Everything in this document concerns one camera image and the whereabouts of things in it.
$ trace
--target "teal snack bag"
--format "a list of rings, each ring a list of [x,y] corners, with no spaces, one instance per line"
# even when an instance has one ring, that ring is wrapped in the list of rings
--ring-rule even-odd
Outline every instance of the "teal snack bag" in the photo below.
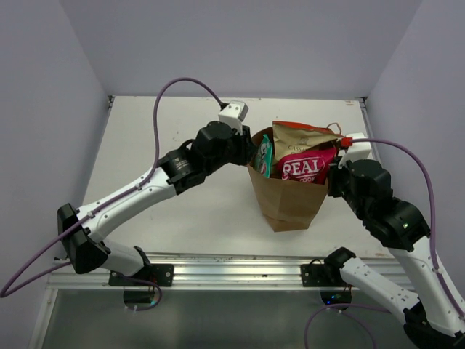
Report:
[[[263,135],[259,150],[255,155],[254,169],[266,178],[270,178],[273,144],[267,135]]]

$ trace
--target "white table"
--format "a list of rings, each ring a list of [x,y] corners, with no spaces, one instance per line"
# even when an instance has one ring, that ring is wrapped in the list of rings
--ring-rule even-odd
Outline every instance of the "white table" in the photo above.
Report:
[[[116,97],[84,203],[96,201],[134,180],[153,163],[154,97]],[[357,101],[241,98],[249,106],[244,124],[252,133],[272,120],[366,133]],[[164,97],[158,125],[161,156],[209,121],[218,106],[211,98]],[[340,246],[359,257],[391,257],[342,199],[326,198],[308,230],[274,233],[263,218],[245,167],[227,165],[179,197],[153,206],[116,229],[110,238],[146,252],[326,256]]]

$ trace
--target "bag handle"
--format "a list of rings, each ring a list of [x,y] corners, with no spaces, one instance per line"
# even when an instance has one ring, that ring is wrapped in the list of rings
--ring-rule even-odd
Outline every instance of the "bag handle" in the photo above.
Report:
[[[327,128],[327,129],[330,129],[329,127],[330,127],[330,126],[333,126],[333,125],[336,125],[336,126],[337,126],[337,129],[339,130],[338,135],[342,135],[342,128],[341,128],[341,125],[339,125],[339,123],[337,123],[337,122],[331,122],[326,128]]]

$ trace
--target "red snack bag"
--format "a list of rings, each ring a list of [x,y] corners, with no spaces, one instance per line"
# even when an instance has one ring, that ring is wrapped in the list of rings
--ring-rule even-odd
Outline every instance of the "red snack bag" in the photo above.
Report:
[[[304,151],[284,156],[276,165],[283,180],[298,180],[325,184],[329,164],[337,150],[329,148],[322,151]]]

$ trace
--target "paper bag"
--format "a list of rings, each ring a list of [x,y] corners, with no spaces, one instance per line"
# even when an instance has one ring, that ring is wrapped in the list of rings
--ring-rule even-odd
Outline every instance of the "paper bag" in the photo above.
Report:
[[[260,144],[264,134],[273,140],[272,127],[268,127],[252,137],[255,145]],[[308,229],[325,200],[327,184],[266,178],[252,166],[247,167],[256,199],[271,228],[275,232]]]

